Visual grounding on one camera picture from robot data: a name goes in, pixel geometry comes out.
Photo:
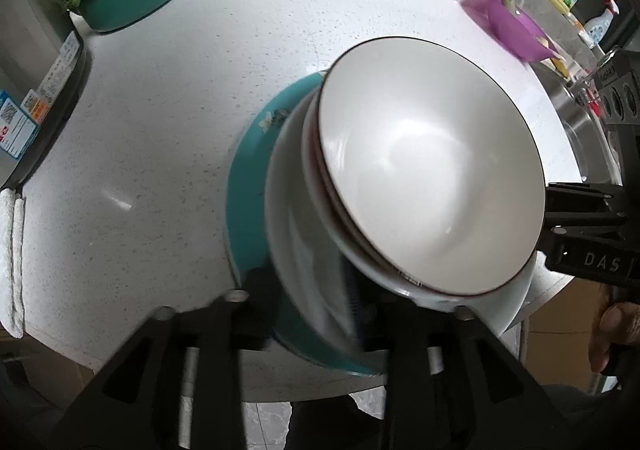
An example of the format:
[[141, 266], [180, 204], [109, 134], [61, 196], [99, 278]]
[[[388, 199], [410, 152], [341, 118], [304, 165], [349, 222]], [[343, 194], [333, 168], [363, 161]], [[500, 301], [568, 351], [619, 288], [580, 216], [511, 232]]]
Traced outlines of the person right hand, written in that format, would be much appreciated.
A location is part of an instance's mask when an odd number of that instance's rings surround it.
[[638, 343], [639, 306], [633, 303], [608, 305], [608, 300], [604, 300], [592, 322], [588, 347], [591, 371], [600, 373], [605, 369], [613, 344]]

